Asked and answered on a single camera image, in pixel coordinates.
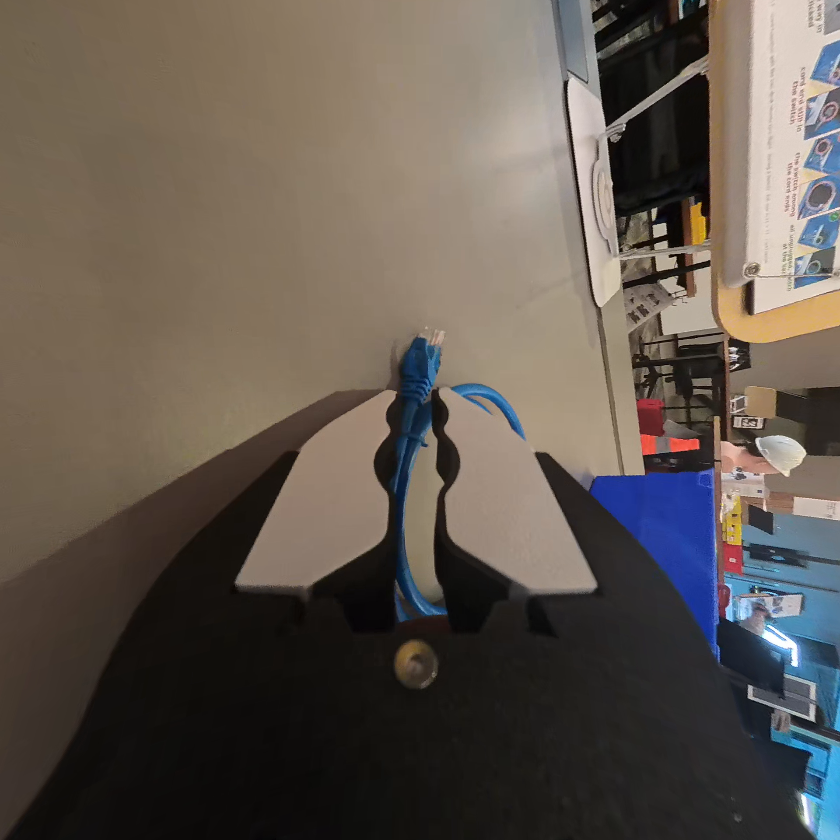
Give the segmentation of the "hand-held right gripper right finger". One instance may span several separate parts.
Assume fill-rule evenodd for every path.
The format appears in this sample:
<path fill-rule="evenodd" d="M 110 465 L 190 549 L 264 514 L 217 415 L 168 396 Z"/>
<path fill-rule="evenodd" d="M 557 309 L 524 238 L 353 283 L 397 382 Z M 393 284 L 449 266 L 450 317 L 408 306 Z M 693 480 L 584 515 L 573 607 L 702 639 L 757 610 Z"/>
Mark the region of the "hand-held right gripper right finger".
<path fill-rule="evenodd" d="M 525 595 L 588 595 L 595 576 L 535 451 L 509 423 L 440 388 L 433 398 L 437 533 Z"/>

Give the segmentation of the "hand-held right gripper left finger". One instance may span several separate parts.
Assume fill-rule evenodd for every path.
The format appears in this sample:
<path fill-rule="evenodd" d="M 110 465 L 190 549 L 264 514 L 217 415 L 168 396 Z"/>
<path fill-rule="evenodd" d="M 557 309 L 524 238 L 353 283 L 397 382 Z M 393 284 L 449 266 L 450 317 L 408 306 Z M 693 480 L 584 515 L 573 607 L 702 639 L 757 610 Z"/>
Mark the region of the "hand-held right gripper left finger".
<path fill-rule="evenodd" d="M 375 457 L 397 398 L 385 390 L 331 421 L 300 448 L 235 587 L 313 594 L 386 538 L 390 500 Z"/>

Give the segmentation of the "blue plastic bin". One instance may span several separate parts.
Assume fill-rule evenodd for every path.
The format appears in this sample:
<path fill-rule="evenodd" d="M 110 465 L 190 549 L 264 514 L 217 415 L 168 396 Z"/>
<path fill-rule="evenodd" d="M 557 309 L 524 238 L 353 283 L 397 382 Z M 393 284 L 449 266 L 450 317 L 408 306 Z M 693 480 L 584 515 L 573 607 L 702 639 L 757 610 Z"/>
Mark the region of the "blue plastic bin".
<path fill-rule="evenodd" d="M 719 659 L 713 471 L 600 476 L 590 492 L 667 574 Z"/>

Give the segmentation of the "printed paper sheets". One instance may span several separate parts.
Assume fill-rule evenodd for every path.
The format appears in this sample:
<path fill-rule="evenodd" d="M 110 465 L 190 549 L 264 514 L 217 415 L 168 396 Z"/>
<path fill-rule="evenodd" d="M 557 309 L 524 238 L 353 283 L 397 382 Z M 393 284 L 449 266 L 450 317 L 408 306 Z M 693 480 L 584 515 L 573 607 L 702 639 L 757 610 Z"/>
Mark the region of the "printed paper sheets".
<path fill-rule="evenodd" d="M 675 297 L 660 282 L 623 287 L 626 332 L 632 333 L 660 312 L 671 307 Z"/>

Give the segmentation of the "wooden instruction board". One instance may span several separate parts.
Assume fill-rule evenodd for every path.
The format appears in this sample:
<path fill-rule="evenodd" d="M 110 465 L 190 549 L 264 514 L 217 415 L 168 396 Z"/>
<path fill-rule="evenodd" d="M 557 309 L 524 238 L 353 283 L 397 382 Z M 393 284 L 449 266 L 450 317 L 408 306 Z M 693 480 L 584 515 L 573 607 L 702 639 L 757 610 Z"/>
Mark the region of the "wooden instruction board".
<path fill-rule="evenodd" d="M 743 274 L 749 184 L 750 3 L 709 3 L 711 301 L 738 339 L 768 343 L 838 326 L 838 290 L 751 314 Z"/>

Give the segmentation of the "clear acrylic stand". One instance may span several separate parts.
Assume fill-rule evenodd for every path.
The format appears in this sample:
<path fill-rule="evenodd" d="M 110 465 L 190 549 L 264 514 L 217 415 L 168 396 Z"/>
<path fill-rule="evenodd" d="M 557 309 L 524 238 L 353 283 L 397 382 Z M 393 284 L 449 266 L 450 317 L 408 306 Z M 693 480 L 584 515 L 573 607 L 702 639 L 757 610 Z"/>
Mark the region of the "clear acrylic stand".
<path fill-rule="evenodd" d="M 700 245 L 687 245 L 678 248 L 632 248 L 627 251 L 620 250 L 616 231 L 613 177 L 609 162 L 608 146 L 609 143 L 617 142 L 622 138 L 627 124 L 631 120 L 652 108 L 691 79 L 697 76 L 707 77 L 709 70 L 709 55 L 705 55 L 688 64 L 675 78 L 666 82 L 662 87 L 652 92 L 618 119 L 607 125 L 596 138 L 595 162 L 591 175 L 592 201 L 597 226 L 607 244 L 611 257 L 616 260 L 625 262 L 630 259 L 639 259 L 642 257 L 687 255 L 698 253 L 708 248 L 708 242 L 703 241 Z"/>

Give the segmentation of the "black padded chair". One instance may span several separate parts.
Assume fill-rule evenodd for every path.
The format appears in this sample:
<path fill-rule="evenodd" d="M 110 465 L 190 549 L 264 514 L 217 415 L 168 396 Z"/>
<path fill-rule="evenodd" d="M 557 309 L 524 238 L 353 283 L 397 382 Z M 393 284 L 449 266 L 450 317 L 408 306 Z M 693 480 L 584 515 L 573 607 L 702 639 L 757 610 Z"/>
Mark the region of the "black padded chair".
<path fill-rule="evenodd" d="M 707 27 L 672 27 L 599 64 L 605 120 L 613 123 L 708 52 Z M 698 75 L 631 118 L 610 144 L 616 215 L 641 214 L 709 193 L 708 81 Z"/>

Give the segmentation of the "printed instruction sheet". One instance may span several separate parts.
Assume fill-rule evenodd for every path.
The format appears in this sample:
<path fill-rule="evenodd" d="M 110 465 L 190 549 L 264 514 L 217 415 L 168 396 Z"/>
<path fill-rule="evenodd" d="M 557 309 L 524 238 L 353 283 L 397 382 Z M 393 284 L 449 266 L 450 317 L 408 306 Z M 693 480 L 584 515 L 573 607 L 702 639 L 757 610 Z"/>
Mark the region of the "printed instruction sheet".
<path fill-rule="evenodd" d="M 751 314 L 838 290 L 838 16 L 838 2 L 750 3 Z"/>

